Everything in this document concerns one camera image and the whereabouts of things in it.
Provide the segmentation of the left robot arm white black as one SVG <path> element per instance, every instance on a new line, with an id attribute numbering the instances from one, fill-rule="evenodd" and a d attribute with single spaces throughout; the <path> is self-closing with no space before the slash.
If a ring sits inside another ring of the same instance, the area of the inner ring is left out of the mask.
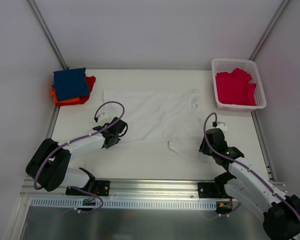
<path id="1" fill-rule="evenodd" d="M 96 126 L 91 132 L 73 140 L 59 143 L 45 139 L 25 168 L 35 180 L 36 190 L 52 192 L 58 187 L 69 187 L 70 195 L 89 195 L 96 187 L 96 178 L 88 170 L 70 168 L 69 163 L 82 155 L 118 144 L 128 131 L 128 124 L 118 117 L 110 123 Z"/>

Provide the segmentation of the white t shirt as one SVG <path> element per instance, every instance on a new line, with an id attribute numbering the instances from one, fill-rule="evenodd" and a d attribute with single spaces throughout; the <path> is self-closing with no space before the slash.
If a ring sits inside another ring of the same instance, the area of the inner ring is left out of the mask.
<path id="1" fill-rule="evenodd" d="M 128 124 L 124 143 L 167 142 L 178 155 L 195 159 L 203 139 L 201 93 L 151 90 L 103 92 L 104 110 L 110 116 L 125 108 L 122 120 Z"/>

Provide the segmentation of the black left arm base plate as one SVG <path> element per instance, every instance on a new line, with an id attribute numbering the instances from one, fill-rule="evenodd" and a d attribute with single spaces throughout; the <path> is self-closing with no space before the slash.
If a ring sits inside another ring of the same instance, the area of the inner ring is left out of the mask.
<path id="1" fill-rule="evenodd" d="M 85 192 L 89 192 L 91 194 L 95 194 L 100 197 L 108 197 L 109 196 L 109 191 L 110 191 L 110 184 L 111 182 L 109 180 L 90 180 L 87 185 L 81 190 Z M 84 193 L 82 191 L 67 188 L 65 191 L 65 194 L 67 196 L 89 196 L 91 197 L 90 194 Z"/>

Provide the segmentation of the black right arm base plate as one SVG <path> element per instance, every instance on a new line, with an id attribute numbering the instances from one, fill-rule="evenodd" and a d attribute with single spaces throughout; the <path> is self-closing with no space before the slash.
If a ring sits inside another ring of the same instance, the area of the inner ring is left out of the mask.
<path id="1" fill-rule="evenodd" d="M 200 199 L 228 199 L 223 184 L 217 182 L 199 182 L 197 184 L 198 197 Z"/>

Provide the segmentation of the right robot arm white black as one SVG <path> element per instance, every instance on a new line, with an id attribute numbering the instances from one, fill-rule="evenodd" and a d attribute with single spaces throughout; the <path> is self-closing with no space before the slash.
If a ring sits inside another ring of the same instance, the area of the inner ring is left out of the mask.
<path id="1" fill-rule="evenodd" d="M 260 220 L 272 240 L 292 240 L 300 235 L 300 198 L 289 196 L 259 175 L 239 149 L 227 145 L 221 129 L 206 130 L 199 151 L 225 169 L 214 179 L 218 197 L 238 200 Z"/>

